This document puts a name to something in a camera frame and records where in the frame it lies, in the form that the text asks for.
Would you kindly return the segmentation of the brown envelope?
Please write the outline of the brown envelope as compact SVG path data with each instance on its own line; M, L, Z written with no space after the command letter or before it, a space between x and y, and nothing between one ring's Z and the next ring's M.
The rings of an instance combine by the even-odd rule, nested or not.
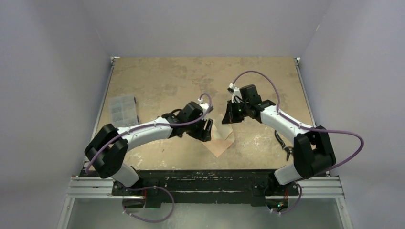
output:
M224 153L235 141L234 132L226 140L211 139L209 142L203 142L203 145L216 157Z

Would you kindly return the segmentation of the brown paper letter sheet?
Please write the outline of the brown paper letter sheet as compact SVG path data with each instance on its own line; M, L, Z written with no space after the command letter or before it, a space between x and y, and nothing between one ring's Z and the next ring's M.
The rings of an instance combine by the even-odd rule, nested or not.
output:
M230 125L213 124L212 126L212 139L226 140L233 133L233 129Z

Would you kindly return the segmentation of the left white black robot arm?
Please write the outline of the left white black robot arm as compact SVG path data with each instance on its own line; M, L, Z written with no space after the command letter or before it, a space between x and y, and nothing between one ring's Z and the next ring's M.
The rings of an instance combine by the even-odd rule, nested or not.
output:
M137 195L142 190L142 182L137 171L124 163L127 152L153 141L181 138L184 134L208 142L213 120L206 115L212 110L213 105L209 103L189 102L183 109L144 124L120 128L104 125L85 148L84 154L100 178L112 178L130 195Z

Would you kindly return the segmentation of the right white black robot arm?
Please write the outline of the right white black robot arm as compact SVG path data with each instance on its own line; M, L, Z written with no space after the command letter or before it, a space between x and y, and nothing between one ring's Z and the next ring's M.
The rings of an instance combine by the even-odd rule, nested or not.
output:
M288 183L311 178L336 164L330 137L322 126L313 128L283 114L274 102L262 100L253 84L241 88L230 84L228 91L232 98L227 101L222 124L240 123L250 117L293 144L293 163L277 169L268 181L272 193L280 194Z

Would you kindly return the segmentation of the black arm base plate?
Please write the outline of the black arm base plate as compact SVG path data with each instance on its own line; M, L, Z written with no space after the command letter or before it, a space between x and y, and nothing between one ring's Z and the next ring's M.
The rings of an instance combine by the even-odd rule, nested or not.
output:
M298 186L276 184L272 169L140 170L140 180L130 188L115 181L112 195L139 197L145 207L162 203L249 204L265 207L285 195L297 197Z

